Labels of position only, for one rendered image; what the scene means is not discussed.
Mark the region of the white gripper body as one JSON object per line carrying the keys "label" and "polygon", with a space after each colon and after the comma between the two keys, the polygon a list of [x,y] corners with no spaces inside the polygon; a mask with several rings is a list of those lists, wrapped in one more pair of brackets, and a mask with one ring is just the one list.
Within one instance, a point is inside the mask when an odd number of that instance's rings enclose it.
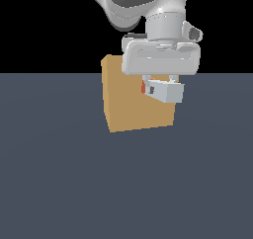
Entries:
{"label": "white gripper body", "polygon": [[192,42],[171,49],[131,34],[123,37],[122,50],[124,75],[195,75],[200,65],[201,48]]}

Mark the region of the white peg with red end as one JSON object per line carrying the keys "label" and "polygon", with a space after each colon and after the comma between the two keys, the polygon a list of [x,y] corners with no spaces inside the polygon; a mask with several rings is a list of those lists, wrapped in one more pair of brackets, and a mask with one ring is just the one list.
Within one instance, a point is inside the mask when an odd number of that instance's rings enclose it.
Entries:
{"label": "white peg with red end", "polygon": [[141,92],[162,103],[181,103],[184,85],[169,81],[146,80],[142,82]]}

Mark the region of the tan box with hole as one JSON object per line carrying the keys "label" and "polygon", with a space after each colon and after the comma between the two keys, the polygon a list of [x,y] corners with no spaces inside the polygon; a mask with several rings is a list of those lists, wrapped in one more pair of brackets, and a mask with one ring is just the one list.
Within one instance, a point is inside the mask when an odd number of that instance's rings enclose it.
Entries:
{"label": "tan box with hole", "polygon": [[142,77],[122,73],[123,57],[101,60],[104,114],[109,132],[172,125],[175,103],[162,103],[141,93]]}

